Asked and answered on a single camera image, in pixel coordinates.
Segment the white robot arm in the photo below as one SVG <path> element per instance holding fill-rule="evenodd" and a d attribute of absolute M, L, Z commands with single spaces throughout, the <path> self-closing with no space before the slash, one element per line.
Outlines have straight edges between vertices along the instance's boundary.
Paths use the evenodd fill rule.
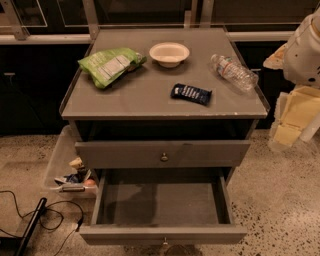
<path fill-rule="evenodd" d="M 308 15 L 263 66 L 281 69 L 284 78 L 295 85 L 277 99 L 269 147 L 282 151 L 298 139 L 310 141 L 320 126 L 320 9 Z"/>

